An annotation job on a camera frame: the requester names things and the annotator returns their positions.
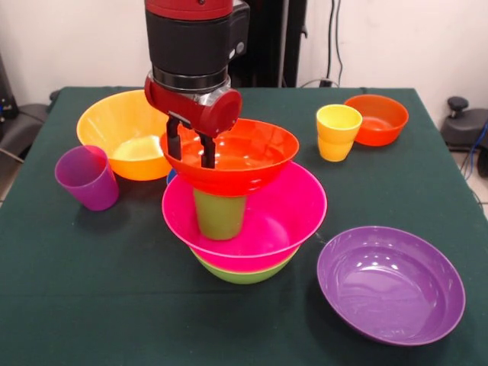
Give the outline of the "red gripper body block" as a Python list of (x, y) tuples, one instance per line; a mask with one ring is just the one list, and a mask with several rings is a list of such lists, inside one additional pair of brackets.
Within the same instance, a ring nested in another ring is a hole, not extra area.
[(164, 88), (149, 74), (144, 92), (152, 107), (213, 138), (233, 128), (242, 110), (241, 94), (228, 85), (207, 94), (184, 94)]

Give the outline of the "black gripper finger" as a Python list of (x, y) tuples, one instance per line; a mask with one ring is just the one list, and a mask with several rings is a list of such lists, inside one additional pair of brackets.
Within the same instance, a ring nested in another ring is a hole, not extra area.
[(197, 134), (200, 137), (201, 145), (204, 148), (204, 151), (201, 155), (201, 166), (206, 169), (214, 169), (216, 151), (214, 139), (211, 136), (207, 136), (200, 132), (198, 132)]
[(181, 139), (178, 135), (178, 126), (180, 120), (177, 117), (170, 116), (166, 125), (166, 141), (169, 155), (174, 159), (181, 160)]

